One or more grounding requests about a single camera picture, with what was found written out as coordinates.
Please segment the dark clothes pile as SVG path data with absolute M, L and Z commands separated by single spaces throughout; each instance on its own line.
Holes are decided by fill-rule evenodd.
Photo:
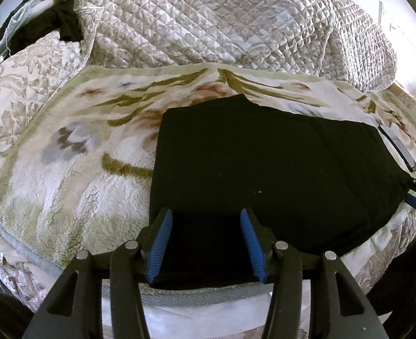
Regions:
M 0 27 L 0 59 L 6 59 L 48 33 L 58 31 L 60 39 L 83 39 L 75 0 L 23 0 Z

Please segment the fleece floral blanket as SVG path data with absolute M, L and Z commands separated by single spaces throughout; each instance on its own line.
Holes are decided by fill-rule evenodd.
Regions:
M 285 112 L 387 125 L 416 161 L 416 101 L 408 95 L 224 64 L 91 66 L 27 116 L 1 163 L 0 278 L 8 292 L 36 310 L 79 249 L 104 253 L 138 235 L 164 112 L 236 94 Z

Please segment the black pants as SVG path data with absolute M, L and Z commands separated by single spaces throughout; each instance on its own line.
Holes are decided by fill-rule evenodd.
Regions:
M 256 280 L 243 209 L 298 251 L 347 254 L 384 227 L 411 175 L 365 123 L 283 112 L 245 96 L 164 112 L 150 217 L 173 224 L 153 288 Z

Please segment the dark grey phone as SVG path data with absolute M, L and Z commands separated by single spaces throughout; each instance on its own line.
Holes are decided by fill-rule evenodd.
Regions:
M 393 132 L 393 130 L 391 130 L 390 127 L 385 126 L 385 125 L 379 125 L 378 129 L 390 141 L 390 143 L 393 145 L 395 150 L 398 152 L 398 154 L 401 156 L 404 163 L 406 164 L 406 167 L 411 172 L 415 172 L 416 171 L 416 162 L 415 162 L 414 158 L 411 156 L 409 150 L 402 143 L 402 141 L 399 139 L 399 137 Z

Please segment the quilted beige floral bedspread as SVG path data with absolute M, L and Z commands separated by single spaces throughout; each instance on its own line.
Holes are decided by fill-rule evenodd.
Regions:
M 393 46 L 352 0 L 75 0 L 74 8 L 81 41 L 53 31 L 0 63 L 0 168 L 27 116 L 91 66 L 224 64 L 393 94 Z

